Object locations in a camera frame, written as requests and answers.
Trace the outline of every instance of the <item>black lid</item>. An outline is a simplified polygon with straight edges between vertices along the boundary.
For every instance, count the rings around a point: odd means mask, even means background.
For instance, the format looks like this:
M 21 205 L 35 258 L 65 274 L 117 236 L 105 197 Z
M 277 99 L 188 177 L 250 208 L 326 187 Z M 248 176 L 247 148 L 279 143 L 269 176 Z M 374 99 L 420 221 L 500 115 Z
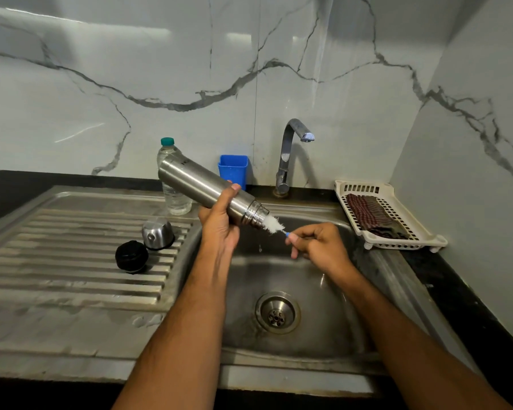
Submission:
M 144 244 L 131 240 L 116 249 L 116 264 L 118 268 L 129 273 L 140 272 L 148 260 L 148 250 Z

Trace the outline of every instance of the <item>kitchen towel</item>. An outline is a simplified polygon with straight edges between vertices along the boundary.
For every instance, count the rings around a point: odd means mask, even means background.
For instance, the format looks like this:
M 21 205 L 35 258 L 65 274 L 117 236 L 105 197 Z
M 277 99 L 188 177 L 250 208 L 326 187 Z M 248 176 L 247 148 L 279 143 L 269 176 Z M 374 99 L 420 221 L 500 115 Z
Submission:
M 403 225 L 386 213 L 376 197 L 348 194 L 346 198 L 361 229 L 387 239 L 409 238 Z

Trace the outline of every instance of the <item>dish rack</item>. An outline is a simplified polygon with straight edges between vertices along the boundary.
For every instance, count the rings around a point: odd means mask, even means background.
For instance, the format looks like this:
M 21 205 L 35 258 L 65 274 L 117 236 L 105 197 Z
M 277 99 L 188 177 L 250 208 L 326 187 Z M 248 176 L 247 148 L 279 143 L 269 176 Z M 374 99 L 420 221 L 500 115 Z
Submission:
M 436 253 L 440 248 L 444 248 L 448 241 L 440 234 L 431 234 L 422 226 L 416 218 L 401 204 L 395 197 L 393 187 L 385 183 L 373 183 L 370 181 L 349 181 L 336 180 L 335 191 L 338 200 L 342 204 L 342 208 L 348 215 L 355 233 L 363 236 L 365 240 L 365 249 L 372 249 L 373 246 L 383 249 L 396 250 L 418 250 L 425 246 L 429 246 L 431 252 Z M 346 196 L 348 194 L 356 194 L 359 196 L 374 196 L 377 201 L 384 207 L 389 216 L 397 220 L 406 229 L 408 240 L 388 239 L 377 236 L 367 230 L 362 230 L 357 218 L 348 204 Z

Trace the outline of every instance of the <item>faucet spout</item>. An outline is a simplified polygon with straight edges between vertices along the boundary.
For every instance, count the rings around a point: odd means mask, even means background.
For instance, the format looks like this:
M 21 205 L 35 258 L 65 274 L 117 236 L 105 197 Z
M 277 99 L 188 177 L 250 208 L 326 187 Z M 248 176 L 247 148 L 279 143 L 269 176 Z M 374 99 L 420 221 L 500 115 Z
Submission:
M 293 147 L 293 137 L 295 133 L 300 137 L 301 142 L 312 142 L 315 140 L 314 135 L 300 120 L 294 118 L 287 123 L 285 131 L 283 131 L 280 166 L 276 174 L 276 188 L 274 189 L 274 194 L 277 197 L 285 197 L 289 192 L 287 173 L 289 172 L 290 153 Z

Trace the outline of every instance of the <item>sink drain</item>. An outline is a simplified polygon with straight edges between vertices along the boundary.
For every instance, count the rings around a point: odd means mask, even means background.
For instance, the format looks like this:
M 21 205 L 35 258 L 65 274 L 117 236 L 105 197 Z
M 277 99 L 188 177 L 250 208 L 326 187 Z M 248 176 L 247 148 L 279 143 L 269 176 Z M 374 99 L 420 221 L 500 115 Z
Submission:
M 285 292 L 269 292 L 256 303 L 256 320 L 265 330 L 277 334 L 291 332 L 300 323 L 300 308 Z

